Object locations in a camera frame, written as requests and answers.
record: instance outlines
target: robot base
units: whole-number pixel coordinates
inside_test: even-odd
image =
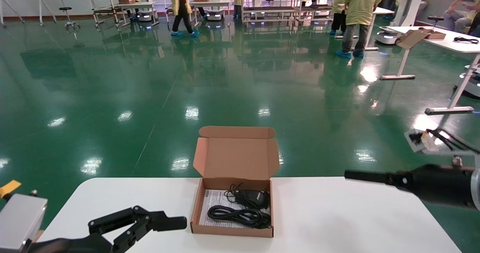
[[[383,31],[380,31],[377,33],[375,41],[382,45],[386,45],[386,46],[395,45],[396,41],[401,36],[401,34],[398,33],[397,31],[393,31],[387,27],[380,26],[379,28],[382,29]]]
[[[464,77],[465,73],[462,73],[458,79],[457,84],[454,86],[454,90],[456,90],[458,86],[461,85]],[[470,98],[480,99],[480,75],[477,72],[475,72],[475,74],[470,77],[462,94]]]
[[[208,21],[221,21],[225,18],[225,10],[209,10],[207,12]]]

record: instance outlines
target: black cable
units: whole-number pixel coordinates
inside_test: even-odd
[[[223,196],[225,196],[229,202],[236,202],[250,209],[266,209],[269,206],[270,195],[268,192],[251,189],[245,190],[242,188],[241,185],[242,183],[240,183],[239,185],[231,184],[230,190],[225,191],[225,193],[223,193]],[[262,195],[262,200],[264,200],[263,203],[260,204],[252,200],[252,195]]]
[[[443,129],[443,128],[437,128],[437,130],[440,130],[440,131],[443,131],[445,132],[447,135],[450,136],[450,138],[454,139],[455,141],[457,141],[458,143],[462,144],[463,146],[465,146],[466,148],[480,154],[480,150],[474,148],[471,144],[469,144],[468,142],[464,141],[463,139],[461,139],[460,137],[457,137],[456,135],[453,135],[452,133],[448,132],[447,130]]]
[[[236,210],[222,205],[210,207],[207,215],[211,219],[233,221],[255,229],[269,228],[272,220],[269,214],[258,209]]]

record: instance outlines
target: white table leg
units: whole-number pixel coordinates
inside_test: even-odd
[[[5,22],[3,21],[3,9],[2,9],[2,1],[5,2],[5,4],[7,4],[8,7],[10,7],[10,9],[19,17],[19,19],[25,23],[24,19],[22,18],[22,16],[20,16],[14,9],[14,7],[12,6],[12,4],[10,4],[10,2],[8,2],[8,0],[0,0],[0,19],[1,19],[1,24],[3,25],[3,27],[7,27],[5,25]]]
[[[407,61],[408,53],[410,50],[405,50],[403,53],[402,62],[400,63],[400,68],[398,69],[397,75],[382,75],[380,77],[381,81],[387,80],[413,80],[415,79],[415,75],[402,75],[403,68],[405,67],[405,63]]]
[[[453,95],[453,98],[448,104],[448,106],[446,108],[426,108],[425,114],[435,115],[435,114],[445,114],[445,113],[473,112],[473,108],[471,106],[456,107],[456,103],[458,103],[458,100],[462,96],[462,93],[465,90],[465,87],[467,86],[468,81],[470,80],[470,77],[473,75],[473,66],[477,65],[479,60],[480,60],[480,53],[478,53],[477,56],[475,56],[475,58],[473,59],[473,62],[470,64],[470,67],[468,68],[468,71],[466,72],[465,77],[463,78],[463,82],[456,89],[455,94]]]
[[[57,22],[57,19],[55,17],[55,15],[53,14],[52,10],[48,7],[47,3],[45,3],[44,0],[40,0],[44,5],[45,7],[48,9],[48,11],[50,12],[50,15],[52,15],[53,17],[53,22]]]
[[[343,36],[334,36],[334,39],[343,39]]]
[[[377,51],[378,47],[368,47],[368,43],[370,43],[370,37],[372,36],[372,31],[374,30],[374,23],[375,23],[375,17],[377,14],[373,14],[372,16],[372,21],[370,22],[370,25],[368,26],[368,32],[367,32],[367,40],[365,40],[365,51]]]

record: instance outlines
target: black pants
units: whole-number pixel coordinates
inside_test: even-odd
[[[190,21],[188,19],[187,7],[185,7],[185,0],[180,0],[178,9],[178,15],[175,16],[175,20],[173,21],[172,31],[177,32],[179,30],[178,26],[180,25],[180,21],[183,19],[183,23],[185,24],[185,28],[187,28],[188,33],[193,33],[194,31],[192,30]]]
[[[333,14],[333,22],[331,23],[331,29],[332,30],[338,30],[341,29],[342,31],[346,30],[346,22],[345,19],[347,16],[345,15],[345,10],[343,10],[341,13],[335,13]]]
[[[198,11],[200,12],[200,15],[201,15],[202,17],[205,16],[205,10],[204,10],[202,7],[199,7],[199,8],[198,8]]]
[[[475,14],[475,17],[473,18],[472,24],[470,24],[470,30],[468,31],[468,34],[471,34],[475,29],[477,29],[478,25],[480,24],[480,12],[477,12]]]

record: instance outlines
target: black power cable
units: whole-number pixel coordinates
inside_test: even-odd
[[[268,208],[269,193],[260,190],[245,190],[241,185],[230,185],[230,190],[225,191],[223,195],[229,202],[243,205],[245,209],[237,210],[223,205],[215,205],[209,208],[208,217],[215,220],[237,222],[255,229],[270,228],[271,216],[260,210]]]
[[[258,209],[236,210],[222,205],[210,207],[207,215],[211,219],[233,221],[255,229],[269,228],[272,220],[269,214]]]

